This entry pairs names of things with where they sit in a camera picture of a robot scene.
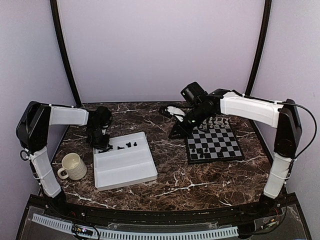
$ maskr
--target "black frame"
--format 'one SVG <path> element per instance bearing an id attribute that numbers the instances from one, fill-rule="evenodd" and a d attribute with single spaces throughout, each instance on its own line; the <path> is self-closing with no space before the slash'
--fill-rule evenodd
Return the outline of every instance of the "black frame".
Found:
<path id="1" fill-rule="evenodd" d="M 269 18 L 270 18 L 270 12 L 271 12 L 271 3 L 272 0 L 265 0 L 264 3 L 264 10 L 263 10 L 263 17 L 262 17 L 262 23 L 261 23 L 261 29 L 260 29 L 260 34 L 259 34 L 259 40 L 257 43 L 256 47 L 256 52 L 254 56 L 254 61 L 250 73 L 250 77 L 246 86 L 245 90 L 245 95 L 250 96 L 255 84 L 256 76 L 258 73 L 259 65 L 260 65 L 260 60 L 262 57 L 264 45 L 265 45 L 265 40 L 266 40 L 266 35 L 267 35 L 267 30 L 268 30 L 268 23 L 269 23 Z M 71 70 L 71 65 L 70 61 L 68 58 L 67 54 L 67 49 L 65 45 L 65 40 L 62 32 L 62 27 L 61 27 L 61 21 L 59 17 L 59 9 L 58 9 L 58 3 L 57 0 L 50 0 L 50 5 L 51 5 L 51 12 L 52 12 L 52 18 L 53 18 L 53 23 L 54 23 L 54 29 L 55 29 L 55 34 L 56 34 L 56 39 L 58 41 L 59 49 L 60 49 L 60 54 L 61 58 L 63 61 L 64 65 L 64 70 L 66 73 L 66 76 L 68 78 L 68 83 L 70 85 L 72 95 L 74 98 L 74 101 L 77 105 L 77 107 L 80 107 L 82 105 L 80 95 L 76 86 L 76 82 Z"/>
<path id="2" fill-rule="evenodd" d="M 245 95 L 250 96 L 252 93 L 252 90 L 254 88 L 254 84 L 256 81 L 259 65 L 260 65 L 260 60 L 262 57 L 262 53 L 264 50 L 264 45 L 265 45 L 265 40 L 267 36 L 267 30 L 268 30 L 268 24 L 269 24 L 269 18 L 270 18 L 270 12 L 271 12 L 271 3 L 272 0 L 265 0 L 264 3 L 264 10 L 263 10 L 263 17 L 262 17 L 262 24 L 261 24 L 261 29 L 260 29 L 260 35 L 259 35 L 259 40 L 258 44 L 256 47 L 256 52 L 253 60 L 253 65 L 249 77 L 248 84 L 245 89 Z"/>
<path id="3" fill-rule="evenodd" d="M 290 193 L 286 196 L 278 198 L 280 207 L 295 204 L 300 215 L 305 235 L 308 240 L 311 240 L 311 234 L 302 212 L 300 203 L 295 193 Z M 113 210 L 99 207 L 90 207 L 78 204 L 67 203 L 70 210 L 75 213 L 84 213 L 84 216 L 78 214 L 77 219 L 85 221 L 89 224 L 108 226 L 109 223 L 123 223 L 133 225 L 186 225 L 198 223 L 213 223 L 218 222 L 219 226 L 232 225 L 241 227 L 243 225 L 252 224 L 259 216 L 243 215 L 239 212 L 250 212 L 255 209 L 258 202 L 248 203 L 238 206 L 227 206 L 220 208 L 211 208 L 203 210 L 189 210 L 189 211 L 133 211 L 133 210 Z M 16 240 L 22 236 L 25 220 L 28 215 L 30 206 L 44 209 L 44 214 L 61 218 L 51 207 L 47 207 L 47 201 L 43 197 L 30 195 L 29 200 L 23 212 L 23 216 L 16 235 Z"/>
<path id="4" fill-rule="evenodd" d="M 61 28 L 57 0 L 50 0 L 50 5 L 51 5 L 51 12 L 52 12 L 52 18 L 53 18 L 56 39 L 58 41 L 60 54 L 61 54 L 62 62 L 64 65 L 65 74 L 66 74 L 66 77 L 68 78 L 68 82 L 69 82 L 69 85 L 70 85 L 70 88 L 72 91 L 72 95 L 73 95 L 75 104 L 77 107 L 80 107 L 82 105 L 82 102 L 80 99 L 80 95 L 79 95 L 79 92 L 78 92 L 78 89 L 76 86 L 74 76 L 72 74 L 70 61 L 69 61 L 68 54 L 67 54 L 64 35 L 62 32 L 62 28 Z"/>

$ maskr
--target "chessboard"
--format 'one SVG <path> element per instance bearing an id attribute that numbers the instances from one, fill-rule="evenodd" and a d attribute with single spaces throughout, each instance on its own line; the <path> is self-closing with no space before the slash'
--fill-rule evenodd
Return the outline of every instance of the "chessboard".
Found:
<path id="1" fill-rule="evenodd" d="M 193 129 L 185 144 L 189 164 L 245 159 L 229 119 L 225 117 L 205 120 Z"/>

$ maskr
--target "black chess piece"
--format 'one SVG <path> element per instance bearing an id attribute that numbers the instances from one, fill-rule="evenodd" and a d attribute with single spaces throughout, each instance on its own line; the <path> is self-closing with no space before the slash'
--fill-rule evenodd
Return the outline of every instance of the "black chess piece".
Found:
<path id="1" fill-rule="evenodd" d="M 202 159 L 204 157 L 204 150 L 202 148 L 200 148 L 200 158 Z"/>
<path id="2" fill-rule="evenodd" d="M 98 153 L 99 153 L 99 154 L 106 153 L 106 152 L 108 152 L 109 150 L 112 150 L 112 149 L 114 149 L 114 146 L 108 144 L 108 148 L 107 148 L 107 149 L 102 150 L 102 151 L 98 151 Z"/>
<path id="3" fill-rule="evenodd" d="M 223 157 L 224 157 L 224 154 L 223 154 L 223 152 L 221 151 L 221 149 L 220 149 L 219 152 L 216 153 L 216 155 L 218 156 L 218 158 L 223 158 Z"/>

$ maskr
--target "perforated metal strip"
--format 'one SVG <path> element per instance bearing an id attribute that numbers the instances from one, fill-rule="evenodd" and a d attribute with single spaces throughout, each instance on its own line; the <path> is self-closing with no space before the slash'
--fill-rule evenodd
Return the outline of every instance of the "perforated metal strip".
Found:
<path id="1" fill-rule="evenodd" d="M 52 219 L 50 217 L 39 214 L 34 214 L 32 221 L 64 233 L 72 234 L 72 223 L 70 222 Z M 97 229 L 100 233 L 101 240 L 216 240 L 237 237 L 239 235 L 237 227 L 178 233 L 124 232 L 106 230 L 98 227 Z M 97 232 L 94 229 L 92 229 L 92 231 L 93 235 L 91 239 L 98 239 Z"/>

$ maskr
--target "mug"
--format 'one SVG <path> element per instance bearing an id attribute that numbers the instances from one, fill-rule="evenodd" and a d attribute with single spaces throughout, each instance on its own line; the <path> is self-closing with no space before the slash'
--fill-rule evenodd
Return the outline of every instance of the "mug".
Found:
<path id="1" fill-rule="evenodd" d="M 72 180 L 82 179 L 87 173 L 87 166 L 81 157 L 76 153 L 69 153 L 64 156 L 61 162 L 62 168 L 58 170 L 58 176 L 61 179 L 70 178 Z M 62 176 L 61 172 L 65 171 L 66 175 Z"/>

